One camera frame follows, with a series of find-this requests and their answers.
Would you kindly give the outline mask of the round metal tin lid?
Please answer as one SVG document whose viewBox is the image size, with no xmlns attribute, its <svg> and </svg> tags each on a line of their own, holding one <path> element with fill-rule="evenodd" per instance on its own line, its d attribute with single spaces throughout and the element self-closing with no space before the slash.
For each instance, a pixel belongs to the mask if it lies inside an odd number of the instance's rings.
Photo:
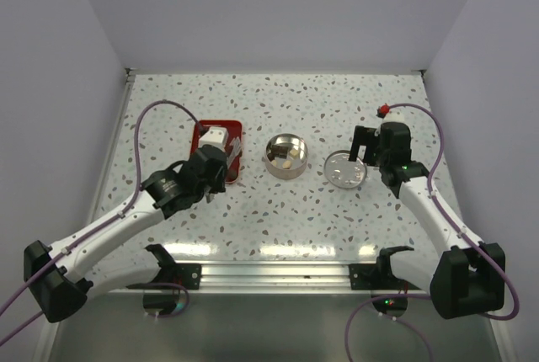
<svg viewBox="0 0 539 362">
<path fill-rule="evenodd" d="M 366 180 L 367 167 L 357 157 L 349 160 L 350 152 L 339 150 L 331 153 L 323 165 L 325 178 L 340 189 L 356 189 Z"/>
</svg>

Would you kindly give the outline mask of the round metal tin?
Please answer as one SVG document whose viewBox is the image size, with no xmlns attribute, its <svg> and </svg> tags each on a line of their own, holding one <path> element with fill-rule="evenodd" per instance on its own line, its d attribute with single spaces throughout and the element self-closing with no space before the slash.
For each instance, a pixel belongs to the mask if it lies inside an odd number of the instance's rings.
<svg viewBox="0 0 539 362">
<path fill-rule="evenodd" d="M 266 169 L 281 180 L 299 178 L 307 169 L 308 157 L 305 140 L 291 133 L 272 136 L 264 149 Z"/>
</svg>

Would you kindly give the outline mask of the metal tweezers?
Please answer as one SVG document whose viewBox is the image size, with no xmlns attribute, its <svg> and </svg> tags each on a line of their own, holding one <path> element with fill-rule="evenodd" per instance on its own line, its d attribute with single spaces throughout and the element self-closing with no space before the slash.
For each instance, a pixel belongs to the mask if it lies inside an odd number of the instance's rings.
<svg viewBox="0 0 539 362">
<path fill-rule="evenodd" d="M 235 137 L 231 140 L 231 143 L 229 145 L 229 151 L 227 152 L 227 174 L 230 170 L 233 170 L 232 164 L 234 163 L 236 158 L 241 155 L 241 153 L 241 139 L 239 137 Z"/>
</svg>

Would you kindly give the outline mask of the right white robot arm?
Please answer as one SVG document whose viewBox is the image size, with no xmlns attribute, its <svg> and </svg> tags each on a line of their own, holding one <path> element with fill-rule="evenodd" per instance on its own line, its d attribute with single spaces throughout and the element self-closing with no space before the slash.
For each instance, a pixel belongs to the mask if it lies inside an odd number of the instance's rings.
<svg viewBox="0 0 539 362">
<path fill-rule="evenodd" d="M 373 264 L 350 264 L 354 290 L 390 290 L 409 283 L 430 296 L 445 319 L 497 311 L 504 305 L 505 254 L 486 243 L 448 208 L 429 179 L 429 171 L 412 159 L 411 135 L 401 122 L 379 128 L 356 126 L 351 155 L 366 149 L 364 164 L 379 169 L 382 182 L 412 212 L 439 256 L 433 264 L 414 262 L 410 246 L 380 250 Z"/>
</svg>

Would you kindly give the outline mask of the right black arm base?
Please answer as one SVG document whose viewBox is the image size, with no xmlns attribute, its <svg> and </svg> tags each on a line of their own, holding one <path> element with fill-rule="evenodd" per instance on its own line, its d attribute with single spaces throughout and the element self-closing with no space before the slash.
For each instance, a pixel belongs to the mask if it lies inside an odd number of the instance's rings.
<svg viewBox="0 0 539 362">
<path fill-rule="evenodd" d="M 399 279 L 392 273 L 391 256 L 395 253 L 413 251 L 410 246 L 383 248 L 376 257 L 375 263 L 349 264 L 349 281 L 352 290 L 417 290 L 404 279 Z"/>
</svg>

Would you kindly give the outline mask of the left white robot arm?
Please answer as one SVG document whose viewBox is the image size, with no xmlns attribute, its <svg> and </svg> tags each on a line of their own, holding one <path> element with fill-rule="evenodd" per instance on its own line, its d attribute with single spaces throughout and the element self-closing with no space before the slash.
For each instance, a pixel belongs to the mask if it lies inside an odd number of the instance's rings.
<svg viewBox="0 0 539 362">
<path fill-rule="evenodd" d="M 79 311 L 95 288 L 86 274 L 105 256 L 136 234 L 188 210 L 204 197 L 224 192 L 227 152 L 199 146 L 186 161 L 156 171 L 127 201 L 73 236 L 24 250 L 24 282 L 48 322 Z"/>
</svg>

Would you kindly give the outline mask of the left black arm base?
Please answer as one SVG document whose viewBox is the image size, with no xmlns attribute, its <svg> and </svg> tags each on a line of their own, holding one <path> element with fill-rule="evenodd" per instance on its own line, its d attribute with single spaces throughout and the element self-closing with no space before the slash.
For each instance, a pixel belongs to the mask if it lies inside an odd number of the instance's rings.
<svg viewBox="0 0 539 362">
<path fill-rule="evenodd" d="M 161 244 L 145 247 L 157 261 L 157 272 L 150 278 L 137 279 L 127 285 L 128 289 L 155 290 L 198 290 L 202 277 L 201 264 L 179 263 L 174 260 L 168 250 Z"/>
</svg>

